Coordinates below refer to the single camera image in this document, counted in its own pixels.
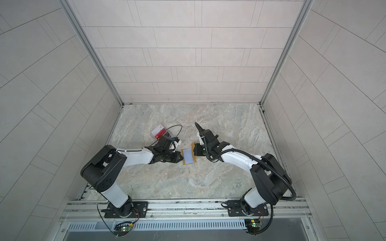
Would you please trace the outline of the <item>yellow leather card holder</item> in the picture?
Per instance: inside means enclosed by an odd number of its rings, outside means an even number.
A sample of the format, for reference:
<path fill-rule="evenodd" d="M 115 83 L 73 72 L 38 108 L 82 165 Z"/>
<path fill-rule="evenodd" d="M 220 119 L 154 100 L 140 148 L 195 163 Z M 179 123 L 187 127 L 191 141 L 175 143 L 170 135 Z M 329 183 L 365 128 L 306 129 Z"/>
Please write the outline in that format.
<path fill-rule="evenodd" d="M 196 156 L 194 154 L 195 142 L 187 149 L 183 149 L 181 154 L 183 156 L 183 165 L 191 165 L 196 163 Z"/>

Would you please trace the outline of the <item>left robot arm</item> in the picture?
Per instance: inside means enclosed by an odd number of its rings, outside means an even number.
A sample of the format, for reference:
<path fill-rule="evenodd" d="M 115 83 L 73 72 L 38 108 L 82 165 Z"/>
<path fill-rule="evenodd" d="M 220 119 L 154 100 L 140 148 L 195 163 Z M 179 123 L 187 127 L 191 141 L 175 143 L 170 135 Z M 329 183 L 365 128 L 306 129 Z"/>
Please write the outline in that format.
<path fill-rule="evenodd" d="M 141 149 L 119 150 L 112 145 L 104 146 L 80 171 L 80 175 L 108 201 L 103 210 L 107 218 L 126 218 L 135 206 L 132 198 L 116 182 L 121 170 L 127 166 L 150 165 L 157 162 L 178 163 L 183 160 L 177 147 L 178 137 L 162 136 L 152 146 Z"/>

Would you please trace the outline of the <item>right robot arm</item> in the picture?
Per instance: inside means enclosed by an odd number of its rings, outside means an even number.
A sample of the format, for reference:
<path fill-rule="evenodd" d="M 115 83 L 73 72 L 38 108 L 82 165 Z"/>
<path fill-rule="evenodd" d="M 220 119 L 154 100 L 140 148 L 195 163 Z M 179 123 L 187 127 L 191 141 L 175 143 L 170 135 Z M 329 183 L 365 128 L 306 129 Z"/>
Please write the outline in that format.
<path fill-rule="evenodd" d="M 296 200 L 297 194 L 287 172 L 272 154 L 252 155 L 228 142 L 219 142 L 218 136 L 195 123 L 200 142 L 195 144 L 194 155 L 205 156 L 211 162 L 233 164 L 249 172 L 255 187 L 240 199 L 239 208 L 245 215 L 254 215 L 258 207 L 274 206 L 280 200 Z"/>

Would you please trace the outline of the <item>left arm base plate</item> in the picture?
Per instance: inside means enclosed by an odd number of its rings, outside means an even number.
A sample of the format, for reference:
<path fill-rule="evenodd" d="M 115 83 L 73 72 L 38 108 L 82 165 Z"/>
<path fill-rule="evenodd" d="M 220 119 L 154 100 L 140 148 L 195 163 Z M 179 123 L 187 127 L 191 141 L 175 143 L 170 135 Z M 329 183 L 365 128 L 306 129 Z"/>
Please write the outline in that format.
<path fill-rule="evenodd" d="M 109 203 L 106 209 L 101 210 L 104 218 L 125 219 L 125 218 L 145 218 L 149 203 L 146 201 L 134 201 L 124 204 L 121 208 Z"/>

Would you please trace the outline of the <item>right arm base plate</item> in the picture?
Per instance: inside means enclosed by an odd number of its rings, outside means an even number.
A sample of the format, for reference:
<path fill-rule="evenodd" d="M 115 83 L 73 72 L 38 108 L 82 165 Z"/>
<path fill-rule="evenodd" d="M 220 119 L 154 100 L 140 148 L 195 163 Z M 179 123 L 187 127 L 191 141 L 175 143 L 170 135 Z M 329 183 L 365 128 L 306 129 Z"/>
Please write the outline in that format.
<path fill-rule="evenodd" d="M 261 204 L 257 207 L 251 207 L 245 201 L 228 200 L 221 203 L 221 206 L 227 209 L 228 215 L 230 217 L 269 215 L 266 204 Z"/>

